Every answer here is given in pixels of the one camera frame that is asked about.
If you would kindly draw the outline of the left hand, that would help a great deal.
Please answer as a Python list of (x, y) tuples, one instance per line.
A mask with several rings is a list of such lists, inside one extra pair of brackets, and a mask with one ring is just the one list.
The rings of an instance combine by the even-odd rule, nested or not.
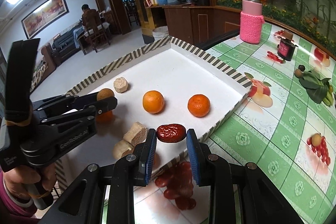
[(3, 172), (3, 181), (7, 190), (14, 196), (23, 200), (30, 199), (29, 192), (25, 185), (41, 182), (43, 188), (50, 192), (56, 183), (55, 164), (37, 172), (27, 166), (19, 166), (8, 172)]

